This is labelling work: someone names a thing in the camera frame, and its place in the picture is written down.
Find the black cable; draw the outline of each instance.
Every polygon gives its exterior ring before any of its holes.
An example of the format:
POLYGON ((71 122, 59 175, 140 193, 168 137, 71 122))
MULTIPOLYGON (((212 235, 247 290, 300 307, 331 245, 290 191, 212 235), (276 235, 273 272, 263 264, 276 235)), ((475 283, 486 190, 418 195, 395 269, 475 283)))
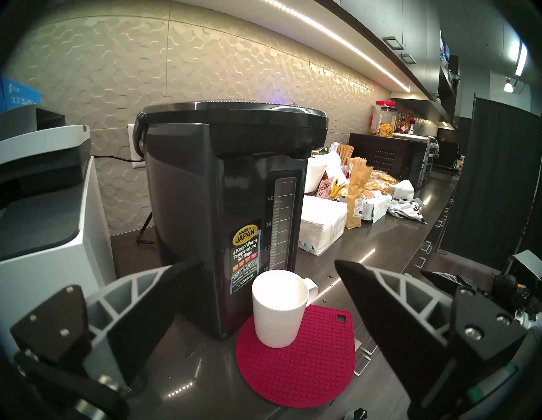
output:
POLYGON ((119 159, 123 160, 124 162, 144 162, 145 159, 126 159, 122 158, 120 156, 115 156, 113 154, 93 154, 93 158, 112 158, 112 159, 119 159))
POLYGON ((143 233, 145 233, 145 229, 147 229, 147 226, 149 225, 151 219, 152 219, 152 212, 149 213, 149 216, 147 217, 147 220, 145 221, 145 223, 143 223, 143 227, 139 231, 139 235, 137 236, 137 238, 135 238, 135 241, 137 243, 149 243, 151 245, 157 245, 156 241, 147 241, 145 239, 141 239, 141 237, 143 236, 143 233))
MULTIPOLYGON (((123 160, 124 162, 143 162, 143 161, 145 161, 145 159, 125 159, 125 158, 122 158, 120 156, 115 156, 113 154, 94 154, 92 156, 94 158, 119 159, 119 160, 123 160)), ((158 245, 156 241, 148 241, 146 239, 141 239, 141 237, 143 236, 143 233, 145 233, 145 229, 147 229, 147 226, 149 226, 149 223, 151 222, 151 219, 152 219, 152 212, 149 213, 149 216, 147 217, 147 220, 145 221, 145 223, 143 223, 143 227, 139 231, 139 235, 137 236, 137 238, 135 238, 135 241, 137 243, 148 243, 150 245, 158 245)))

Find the white mug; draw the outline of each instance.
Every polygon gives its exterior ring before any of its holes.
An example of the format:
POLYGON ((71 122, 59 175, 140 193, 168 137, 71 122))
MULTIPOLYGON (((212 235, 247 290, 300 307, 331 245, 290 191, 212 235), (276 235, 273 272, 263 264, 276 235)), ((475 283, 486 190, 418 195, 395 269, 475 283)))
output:
POLYGON ((270 270, 252 283, 256 335, 268 347, 290 345, 298 335, 305 308, 318 294, 311 279, 286 270, 270 270))

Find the white printer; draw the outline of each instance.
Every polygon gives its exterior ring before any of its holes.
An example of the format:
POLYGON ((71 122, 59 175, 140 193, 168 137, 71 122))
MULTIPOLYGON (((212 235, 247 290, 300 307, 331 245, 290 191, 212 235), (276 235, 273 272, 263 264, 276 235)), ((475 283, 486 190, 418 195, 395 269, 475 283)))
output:
POLYGON ((111 242, 90 156, 88 126, 66 126, 41 105, 0 114, 0 344, 9 328, 56 293, 85 296, 115 280, 111 242))

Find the wall tile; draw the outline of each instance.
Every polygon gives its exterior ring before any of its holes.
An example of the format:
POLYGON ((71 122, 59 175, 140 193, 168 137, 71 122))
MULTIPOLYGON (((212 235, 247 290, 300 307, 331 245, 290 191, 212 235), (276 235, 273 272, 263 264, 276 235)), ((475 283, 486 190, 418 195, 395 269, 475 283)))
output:
POLYGON ((312 48, 311 48, 310 62, 311 64, 316 64, 318 67, 323 67, 326 70, 334 72, 338 74, 339 76, 346 77, 347 79, 352 80, 353 82, 359 85, 365 86, 371 89, 372 91, 375 91, 378 88, 381 88, 379 84, 363 76, 361 73, 358 73, 357 71, 348 67, 347 65, 325 54, 322 54, 320 51, 317 51, 312 48))
POLYGON ((310 48, 308 46, 255 23, 215 10, 173 1, 171 2, 170 20, 215 29, 267 45, 305 61, 309 59, 310 48))
POLYGON ((38 26, 88 16, 141 16, 169 19, 170 0, 58 1, 48 7, 38 26))
MULTIPOLYGON (((90 125, 92 153, 122 157, 130 156, 126 124, 147 105, 295 102, 328 114, 329 145, 367 133, 372 105, 390 96, 297 41, 169 0, 58 2, 2 74, 39 89, 42 104, 65 113, 68 124, 90 125)), ((150 212, 145 169, 113 159, 97 159, 96 169, 110 233, 140 229, 150 212)))
POLYGON ((436 122, 416 118, 416 123, 414 124, 415 135, 437 135, 437 132, 438 124, 436 122))
POLYGON ((89 17, 28 34, 4 74, 41 91, 41 102, 91 129, 126 127, 166 101, 167 21, 89 17))
POLYGON ((301 103, 308 62, 251 40, 170 22, 167 93, 173 102, 248 99, 301 103))
MULTIPOLYGON (((91 143, 91 154, 130 158, 128 128, 91 130, 91 143)), ((134 169, 131 163, 118 159, 97 158, 96 172, 109 233, 141 229, 151 212, 145 168, 134 169)))
POLYGON ((337 143, 348 144, 349 139, 350 139, 350 134, 332 133, 328 131, 327 136, 326 136, 326 142, 324 143, 324 147, 331 146, 331 144, 335 141, 337 143))
POLYGON ((388 99, 386 90, 359 85, 315 64, 310 65, 306 101, 302 104, 325 111, 330 119, 328 130, 334 133, 368 133, 372 105, 388 99))

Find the red bottle cap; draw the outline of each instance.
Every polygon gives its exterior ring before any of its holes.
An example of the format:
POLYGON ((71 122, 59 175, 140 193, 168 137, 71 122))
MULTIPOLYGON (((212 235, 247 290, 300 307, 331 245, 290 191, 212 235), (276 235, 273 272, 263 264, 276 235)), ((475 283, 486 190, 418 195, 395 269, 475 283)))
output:
POLYGON ((380 106, 395 106, 395 102, 393 101, 376 101, 376 104, 380 106))

